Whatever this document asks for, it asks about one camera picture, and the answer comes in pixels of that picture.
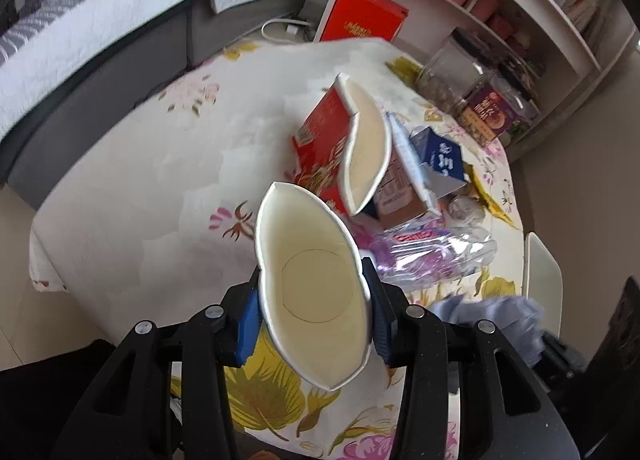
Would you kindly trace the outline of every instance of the gray bed frame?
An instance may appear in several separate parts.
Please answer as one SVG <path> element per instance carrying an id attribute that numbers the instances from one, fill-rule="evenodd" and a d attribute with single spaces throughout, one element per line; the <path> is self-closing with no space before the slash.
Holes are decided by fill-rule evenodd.
<path id="1" fill-rule="evenodd" d="M 256 0 L 215 14 L 188 0 L 92 59 L 0 143 L 0 183 L 37 209 L 65 173 L 149 95 L 305 0 Z"/>

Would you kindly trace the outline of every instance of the white cable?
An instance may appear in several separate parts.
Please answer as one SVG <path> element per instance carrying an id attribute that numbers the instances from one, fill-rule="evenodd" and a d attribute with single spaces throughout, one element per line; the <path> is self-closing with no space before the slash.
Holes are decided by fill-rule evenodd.
<path id="1" fill-rule="evenodd" d="M 267 35 L 266 33 L 264 33 L 264 27 L 266 27 L 267 25 L 270 25 L 271 23 L 284 23 L 284 24 L 292 24 L 292 25 L 299 25 L 299 26 L 313 26 L 313 24 L 309 23 L 308 21 L 299 21 L 298 19 L 269 19 L 264 25 L 262 25 L 262 28 L 260 28 L 260 33 L 265 39 L 267 39 L 268 41 L 271 41 L 272 43 L 293 44 L 293 43 L 296 43 L 296 41 L 293 41 L 291 39 L 277 39 L 275 37 L 271 37 L 270 35 Z"/>

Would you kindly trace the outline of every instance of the floral tablecloth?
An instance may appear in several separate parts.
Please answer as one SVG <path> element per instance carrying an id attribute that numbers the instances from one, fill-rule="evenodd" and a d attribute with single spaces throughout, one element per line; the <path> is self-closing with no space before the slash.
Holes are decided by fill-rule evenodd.
<path id="1" fill-rule="evenodd" d="M 385 66 L 401 53 L 382 40 L 297 46 L 243 42 L 137 107 L 71 169 L 34 218 L 31 277 L 68 289 L 113 339 L 141 319 L 187 320 L 249 279 L 254 220 L 273 181 L 290 177 L 290 136 L 338 72 L 353 76 L 412 130 L 431 125 L 462 146 L 485 189 L 517 226 L 507 159 L 485 149 Z M 408 294 L 429 305 L 452 292 L 468 300 L 520 293 L 521 229 L 487 215 L 498 253 L 482 272 Z M 300 379 L 263 330 L 226 383 L 238 430 L 325 459 L 388 456 L 404 369 L 372 353 L 341 390 Z M 174 392 L 179 392 L 179 369 Z M 447 458 L 457 456 L 459 405 L 450 398 Z"/>

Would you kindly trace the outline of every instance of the floor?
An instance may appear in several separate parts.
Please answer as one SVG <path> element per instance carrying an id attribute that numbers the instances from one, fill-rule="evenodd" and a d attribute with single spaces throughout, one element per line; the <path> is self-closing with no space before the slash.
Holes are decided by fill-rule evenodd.
<path id="1" fill-rule="evenodd" d="M 65 292 L 37 292 L 29 280 L 34 210 L 0 190 L 0 370 L 81 348 L 102 333 Z"/>

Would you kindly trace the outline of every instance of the blue box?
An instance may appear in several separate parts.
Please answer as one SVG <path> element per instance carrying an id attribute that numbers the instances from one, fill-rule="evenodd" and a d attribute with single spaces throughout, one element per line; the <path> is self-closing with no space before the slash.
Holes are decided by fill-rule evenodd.
<path id="1" fill-rule="evenodd" d="M 438 198 L 466 185 L 462 149 L 458 144 L 437 135 L 431 127 L 410 140 L 420 160 L 426 187 Z"/>

